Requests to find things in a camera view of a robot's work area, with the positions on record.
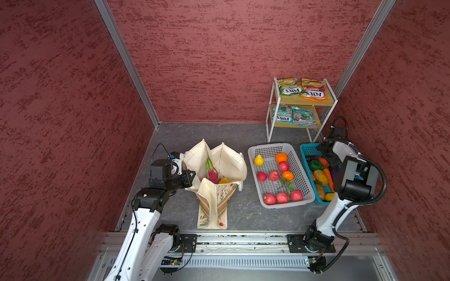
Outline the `pink dragon fruit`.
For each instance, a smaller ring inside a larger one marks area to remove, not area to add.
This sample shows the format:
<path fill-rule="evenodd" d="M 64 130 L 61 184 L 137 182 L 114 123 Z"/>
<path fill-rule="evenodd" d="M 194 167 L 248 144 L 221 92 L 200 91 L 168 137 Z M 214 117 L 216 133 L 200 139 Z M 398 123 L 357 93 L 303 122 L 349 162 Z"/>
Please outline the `pink dragon fruit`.
<path fill-rule="evenodd" d="M 219 184 L 220 176 L 217 170 L 214 168 L 210 158 L 206 161 L 207 179 L 209 179 L 214 184 Z"/>

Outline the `cream canvas tote bag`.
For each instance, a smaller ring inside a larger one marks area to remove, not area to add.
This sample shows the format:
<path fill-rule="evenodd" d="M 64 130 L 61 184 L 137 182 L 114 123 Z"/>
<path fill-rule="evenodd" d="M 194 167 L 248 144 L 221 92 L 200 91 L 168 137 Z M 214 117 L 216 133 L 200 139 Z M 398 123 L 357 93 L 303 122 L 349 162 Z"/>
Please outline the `cream canvas tote bag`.
<path fill-rule="evenodd" d="M 236 191 L 242 191 L 247 177 L 243 154 L 224 143 L 211 149 L 201 140 L 185 152 L 183 164 L 196 173 L 187 189 L 199 202 L 197 228 L 227 229 L 229 203 Z"/>

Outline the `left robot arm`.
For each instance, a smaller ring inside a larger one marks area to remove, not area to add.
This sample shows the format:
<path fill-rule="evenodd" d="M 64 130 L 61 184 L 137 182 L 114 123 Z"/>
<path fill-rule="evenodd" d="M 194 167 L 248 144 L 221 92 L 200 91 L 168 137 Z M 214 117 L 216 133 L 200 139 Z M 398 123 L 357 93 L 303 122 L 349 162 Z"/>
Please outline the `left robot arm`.
<path fill-rule="evenodd" d="M 107 281 L 151 281 L 164 257 L 180 245 L 175 225 L 157 225 L 171 194 L 192 187 L 196 173 L 183 170 L 180 159 L 159 159 L 151 164 L 148 187 L 134 197 L 130 228 Z"/>

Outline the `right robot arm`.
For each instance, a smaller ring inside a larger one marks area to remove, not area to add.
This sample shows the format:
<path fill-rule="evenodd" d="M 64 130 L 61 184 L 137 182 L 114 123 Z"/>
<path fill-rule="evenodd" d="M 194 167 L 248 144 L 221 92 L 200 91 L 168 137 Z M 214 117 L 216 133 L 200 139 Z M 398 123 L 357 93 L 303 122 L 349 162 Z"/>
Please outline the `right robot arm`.
<path fill-rule="evenodd" d="M 323 142 L 342 162 L 335 180 L 335 195 L 324 213 L 308 227 L 304 243 L 307 251 L 329 249 L 345 218 L 358 206 L 373 199 L 379 170 L 346 140 L 326 138 Z"/>

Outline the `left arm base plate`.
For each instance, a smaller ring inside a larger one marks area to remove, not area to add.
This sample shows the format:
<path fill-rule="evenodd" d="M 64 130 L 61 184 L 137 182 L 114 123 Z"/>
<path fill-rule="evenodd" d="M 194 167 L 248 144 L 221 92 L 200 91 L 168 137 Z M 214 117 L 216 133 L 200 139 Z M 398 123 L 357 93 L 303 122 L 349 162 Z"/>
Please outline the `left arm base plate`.
<path fill-rule="evenodd" d="M 197 234 L 176 234 L 169 253 L 194 253 L 196 251 Z"/>

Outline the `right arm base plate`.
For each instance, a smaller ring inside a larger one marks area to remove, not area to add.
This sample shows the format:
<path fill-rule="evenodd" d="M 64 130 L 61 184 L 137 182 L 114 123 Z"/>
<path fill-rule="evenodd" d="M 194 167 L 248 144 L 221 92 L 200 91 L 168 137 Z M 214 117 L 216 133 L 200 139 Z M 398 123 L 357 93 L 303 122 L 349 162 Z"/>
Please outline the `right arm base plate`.
<path fill-rule="evenodd" d="M 290 253 L 335 253 L 334 237 L 322 234 L 313 234 L 305 237 L 304 234 L 288 234 L 287 245 Z"/>

